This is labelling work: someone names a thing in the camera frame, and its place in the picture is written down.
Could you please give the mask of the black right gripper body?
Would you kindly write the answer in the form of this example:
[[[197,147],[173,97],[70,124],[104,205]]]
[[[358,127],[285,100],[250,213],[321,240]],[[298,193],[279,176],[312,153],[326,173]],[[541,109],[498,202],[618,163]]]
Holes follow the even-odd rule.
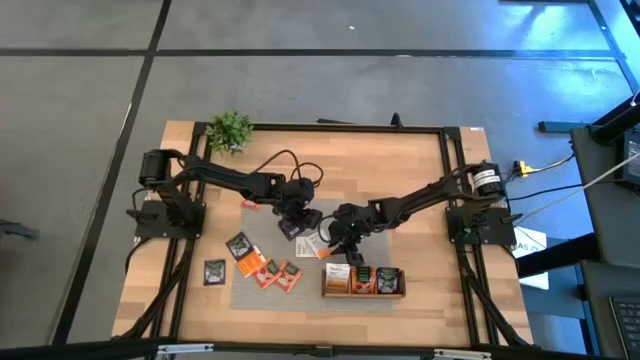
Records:
[[[333,244],[359,244],[382,226],[383,212],[378,205],[342,204],[333,212]]]

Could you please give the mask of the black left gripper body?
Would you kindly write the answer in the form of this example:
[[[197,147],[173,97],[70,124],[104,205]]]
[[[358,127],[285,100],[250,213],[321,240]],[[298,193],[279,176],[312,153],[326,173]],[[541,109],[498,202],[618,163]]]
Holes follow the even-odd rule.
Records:
[[[314,198],[314,191],[315,185],[309,178],[279,182],[274,187],[274,208],[279,213],[303,213]]]

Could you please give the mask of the dark purple blackcurrant tea packet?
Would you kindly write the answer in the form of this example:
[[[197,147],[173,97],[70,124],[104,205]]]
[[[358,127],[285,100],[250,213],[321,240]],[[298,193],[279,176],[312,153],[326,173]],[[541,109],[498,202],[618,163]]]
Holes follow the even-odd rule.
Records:
[[[237,233],[234,237],[226,241],[225,245],[235,261],[242,260],[254,251],[254,246],[243,232]]]
[[[278,228],[284,234],[285,238],[288,241],[295,239],[298,235],[302,234],[305,231],[305,229],[301,225],[295,222],[291,222],[287,219],[281,219],[278,222]]]
[[[376,269],[376,292],[378,294],[397,294],[399,292],[400,269],[378,267]]]

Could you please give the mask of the peach passion fruit tea packet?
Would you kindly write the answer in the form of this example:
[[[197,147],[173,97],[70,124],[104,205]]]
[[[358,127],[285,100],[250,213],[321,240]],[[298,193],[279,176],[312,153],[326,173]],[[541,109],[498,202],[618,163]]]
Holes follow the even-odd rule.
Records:
[[[353,266],[351,268],[351,293],[374,294],[375,270],[370,266]]]
[[[252,277],[261,289],[269,287],[278,280],[280,276],[280,266],[272,259],[267,259],[265,263],[252,274]]]
[[[289,293],[302,275],[302,270],[290,261],[283,261],[274,284]]]

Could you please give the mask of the wooden three-compartment box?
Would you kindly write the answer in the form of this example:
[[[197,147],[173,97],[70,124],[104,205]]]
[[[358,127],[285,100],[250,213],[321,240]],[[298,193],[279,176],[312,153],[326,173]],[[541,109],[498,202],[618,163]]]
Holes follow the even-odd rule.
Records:
[[[398,269],[397,272],[397,291],[395,293],[379,293],[377,278],[375,271],[371,270],[373,277],[369,284],[370,289],[367,292],[357,292],[356,276],[353,275],[354,270],[350,270],[347,285],[344,287],[328,286],[326,284],[326,271],[322,271],[321,295],[324,298],[359,298],[359,299],[401,299],[406,296],[406,279],[405,272]]]

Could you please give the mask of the dark green tea packet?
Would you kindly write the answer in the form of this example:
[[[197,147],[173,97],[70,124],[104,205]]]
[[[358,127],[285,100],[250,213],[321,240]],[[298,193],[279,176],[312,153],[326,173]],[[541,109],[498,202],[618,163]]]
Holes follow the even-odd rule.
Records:
[[[226,283],[226,261],[224,259],[204,262],[203,284],[205,286],[224,285]]]

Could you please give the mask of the grey woven placemat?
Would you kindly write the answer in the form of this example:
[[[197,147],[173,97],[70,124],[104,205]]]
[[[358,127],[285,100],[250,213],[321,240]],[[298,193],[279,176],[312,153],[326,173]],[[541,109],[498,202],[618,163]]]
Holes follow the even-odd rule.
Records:
[[[321,295],[322,271],[326,263],[343,264],[343,255],[328,256],[322,260],[297,258],[295,239],[288,241],[277,226],[280,218],[270,206],[261,205],[257,211],[241,210],[241,230],[257,246],[265,258],[282,264],[290,261],[302,270],[302,275],[289,293],[272,284],[261,289],[252,276],[233,275],[231,308],[234,310],[264,310],[289,312],[347,312],[390,313],[393,299],[324,298]],[[307,230],[298,235],[306,237],[316,231]]]

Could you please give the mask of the green plant in white pot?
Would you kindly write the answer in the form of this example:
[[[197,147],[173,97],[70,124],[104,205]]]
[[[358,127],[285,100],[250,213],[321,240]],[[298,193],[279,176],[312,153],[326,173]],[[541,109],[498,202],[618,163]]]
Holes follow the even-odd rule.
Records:
[[[209,146],[220,154],[241,153],[251,141],[252,131],[249,116],[237,110],[215,114],[205,126]]]

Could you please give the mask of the white floor sign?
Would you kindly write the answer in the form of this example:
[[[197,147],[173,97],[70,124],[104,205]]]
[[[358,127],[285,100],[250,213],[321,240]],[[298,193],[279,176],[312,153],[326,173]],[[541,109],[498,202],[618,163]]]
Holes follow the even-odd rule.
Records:
[[[515,227],[514,234],[516,237],[516,244],[512,247],[511,253],[516,259],[545,250],[547,247],[547,235],[544,232],[523,227]],[[521,285],[540,290],[549,289],[549,277],[547,272],[520,278],[519,282]]]

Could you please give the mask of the black desk leg beams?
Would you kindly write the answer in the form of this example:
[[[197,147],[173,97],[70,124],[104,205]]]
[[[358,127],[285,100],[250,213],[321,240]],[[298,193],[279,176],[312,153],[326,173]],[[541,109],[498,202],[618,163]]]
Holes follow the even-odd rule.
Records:
[[[597,237],[590,233],[518,258],[517,274],[519,278],[526,278],[583,260],[600,258]]]

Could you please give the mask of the teal metal bar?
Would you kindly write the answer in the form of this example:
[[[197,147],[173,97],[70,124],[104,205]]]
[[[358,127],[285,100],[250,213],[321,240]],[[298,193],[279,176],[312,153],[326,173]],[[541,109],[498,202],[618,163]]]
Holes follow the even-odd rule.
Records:
[[[559,122],[559,121],[541,121],[538,123],[538,131],[541,133],[565,134],[574,128],[586,127],[584,122]]]

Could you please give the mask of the dark grey desk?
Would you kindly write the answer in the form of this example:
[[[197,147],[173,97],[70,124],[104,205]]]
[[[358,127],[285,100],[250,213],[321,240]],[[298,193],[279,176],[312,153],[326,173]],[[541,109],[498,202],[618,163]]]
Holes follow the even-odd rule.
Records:
[[[626,357],[611,300],[640,299],[640,196],[608,175],[584,193],[599,251],[581,271],[601,355]]]

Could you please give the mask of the dark chair base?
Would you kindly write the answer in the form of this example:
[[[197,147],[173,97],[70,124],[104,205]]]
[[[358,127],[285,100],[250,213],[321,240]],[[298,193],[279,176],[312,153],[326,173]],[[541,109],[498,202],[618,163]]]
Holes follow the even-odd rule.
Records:
[[[24,226],[19,222],[12,222],[0,218],[0,239],[5,235],[16,235],[25,239],[35,240],[39,232],[35,229]]]

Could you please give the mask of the black diagonal stand beam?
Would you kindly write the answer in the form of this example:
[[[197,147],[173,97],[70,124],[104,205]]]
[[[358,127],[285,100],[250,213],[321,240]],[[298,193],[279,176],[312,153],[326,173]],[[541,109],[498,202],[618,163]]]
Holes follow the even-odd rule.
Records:
[[[589,127],[591,138],[607,145],[640,124],[640,90]]]

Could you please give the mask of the black keyboard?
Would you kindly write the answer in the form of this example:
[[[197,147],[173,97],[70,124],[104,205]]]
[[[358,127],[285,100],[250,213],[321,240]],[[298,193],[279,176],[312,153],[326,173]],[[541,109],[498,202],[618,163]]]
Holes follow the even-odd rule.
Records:
[[[610,297],[609,303],[627,360],[640,360],[640,297]]]

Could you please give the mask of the black desk monitor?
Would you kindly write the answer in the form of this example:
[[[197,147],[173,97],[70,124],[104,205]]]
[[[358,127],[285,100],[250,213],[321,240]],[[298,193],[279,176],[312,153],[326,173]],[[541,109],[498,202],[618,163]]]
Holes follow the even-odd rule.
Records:
[[[633,129],[624,134],[620,154],[626,162],[620,173],[623,184],[640,191],[640,130]]]

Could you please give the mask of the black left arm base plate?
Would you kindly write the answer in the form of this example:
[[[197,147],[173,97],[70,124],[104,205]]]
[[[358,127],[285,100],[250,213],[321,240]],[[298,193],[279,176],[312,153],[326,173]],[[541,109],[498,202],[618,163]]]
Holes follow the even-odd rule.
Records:
[[[163,201],[145,201],[141,210],[128,209],[136,222],[135,236],[141,238],[199,238],[206,205],[189,202],[186,206]]]

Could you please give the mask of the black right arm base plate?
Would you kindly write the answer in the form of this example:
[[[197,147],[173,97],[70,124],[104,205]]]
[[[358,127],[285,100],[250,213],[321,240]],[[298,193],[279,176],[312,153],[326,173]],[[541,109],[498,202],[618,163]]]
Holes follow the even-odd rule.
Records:
[[[463,207],[447,208],[447,230],[454,244],[515,245],[514,216],[507,208],[472,213]]]

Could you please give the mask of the silver metal bracket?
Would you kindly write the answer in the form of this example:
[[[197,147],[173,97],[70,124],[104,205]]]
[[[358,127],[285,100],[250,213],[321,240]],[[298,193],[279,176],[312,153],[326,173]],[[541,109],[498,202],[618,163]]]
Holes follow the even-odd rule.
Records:
[[[460,349],[435,349],[433,360],[492,360],[489,352],[460,350]]]
[[[178,355],[189,353],[212,352],[213,343],[164,344],[157,348],[157,355]]]

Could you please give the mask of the black frame crossbar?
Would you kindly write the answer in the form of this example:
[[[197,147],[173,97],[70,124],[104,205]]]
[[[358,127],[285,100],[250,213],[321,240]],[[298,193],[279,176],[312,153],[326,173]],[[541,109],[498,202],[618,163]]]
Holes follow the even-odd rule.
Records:
[[[156,356],[159,345],[213,343],[212,352],[283,353],[314,356],[315,345],[238,342],[178,342],[174,338],[112,339],[107,341],[0,349],[0,360],[131,360]],[[332,345],[334,356],[433,357],[435,349],[489,352],[492,360],[624,360],[620,358],[546,351],[532,346],[474,345],[468,348]]]

